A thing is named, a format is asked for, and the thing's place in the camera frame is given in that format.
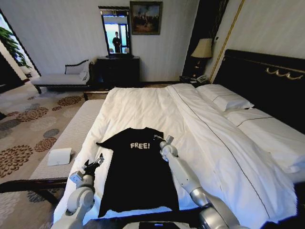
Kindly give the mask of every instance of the bed bench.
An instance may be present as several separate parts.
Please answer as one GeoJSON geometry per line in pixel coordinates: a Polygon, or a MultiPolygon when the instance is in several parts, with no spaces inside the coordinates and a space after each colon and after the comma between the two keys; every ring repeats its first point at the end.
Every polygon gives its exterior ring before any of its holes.
{"type": "Polygon", "coordinates": [[[48,166],[49,153],[47,153],[30,179],[2,183],[0,184],[0,193],[31,190],[44,197],[51,204],[56,205],[58,200],[48,189],[66,187],[74,160],[80,152],[87,133],[91,129],[103,102],[103,99],[86,101],[51,148],[52,150],[71,147],[72,155],[69,164],[48,166]]]}

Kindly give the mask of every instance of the framed painting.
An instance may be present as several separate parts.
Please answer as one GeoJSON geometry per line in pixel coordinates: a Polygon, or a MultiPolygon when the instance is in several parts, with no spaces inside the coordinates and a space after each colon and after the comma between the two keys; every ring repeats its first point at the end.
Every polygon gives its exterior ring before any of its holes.
{"type": "Polygon", "coordinates": [[[158,35],[161,29],[161,1],[131,1],[133,35],[158,35]]]}

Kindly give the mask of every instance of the green leaves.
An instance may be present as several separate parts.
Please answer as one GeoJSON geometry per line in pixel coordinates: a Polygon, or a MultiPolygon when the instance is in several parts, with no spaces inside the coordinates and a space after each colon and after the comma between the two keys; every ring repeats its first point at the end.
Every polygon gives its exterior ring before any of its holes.
{"type": "Polygon", "coordinates": [[[15,59],[18,66],[26,66],[27,68],[31,68],[27,65],[24,55],[20,52],[18,43],[14,41],[11,36],[14,36],[14,34],[5,28],[0,27],[0,41],[9,51],[10,55],[15,59]]]}

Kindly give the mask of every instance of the white duvet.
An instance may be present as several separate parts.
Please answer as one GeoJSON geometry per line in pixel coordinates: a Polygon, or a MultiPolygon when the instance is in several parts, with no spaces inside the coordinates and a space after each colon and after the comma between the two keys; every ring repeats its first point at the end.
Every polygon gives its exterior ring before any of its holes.
{"type": "MultiPolygon", "coordinates": [[[[95,142],[103,142],[128,127],[150,127],[164,132],[164,137],[172,135],[179,156],[191,166],[201,185],[221,198],[241,225],[255,229],[266,221],[277,222],[296,214],[293,183],[269,155],[212,108],[195,88],[176,84],[162,89],[114,88],[109,92],[71,169],[71,173],[75,172],[87,159],[93,161],[101,153],[104,155],[104,163],[95,171],[95,205],[83,223],[98,216],[112,157],[111,150],[95,142]]],[[[195,208],[189,195],[173,178],[179,208],[195,208]]],[[[68,180],[64,196],[55,209],[54,221],[64,213],[74,190],[75,184],[68,180]]],[[[169,210],[166,207],[121,213],[110,210],[105,218],[169,210]]]]}

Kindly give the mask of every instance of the lampshade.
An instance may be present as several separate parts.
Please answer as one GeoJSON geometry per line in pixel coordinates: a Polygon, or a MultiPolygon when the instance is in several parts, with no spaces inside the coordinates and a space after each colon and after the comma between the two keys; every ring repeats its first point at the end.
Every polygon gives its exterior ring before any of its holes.
{"type": "Polygon", "coordinates": [[[197,58],[212,57],[212,39],[200,39],[195,51],[191,54],[191,56],[197,58]]]}

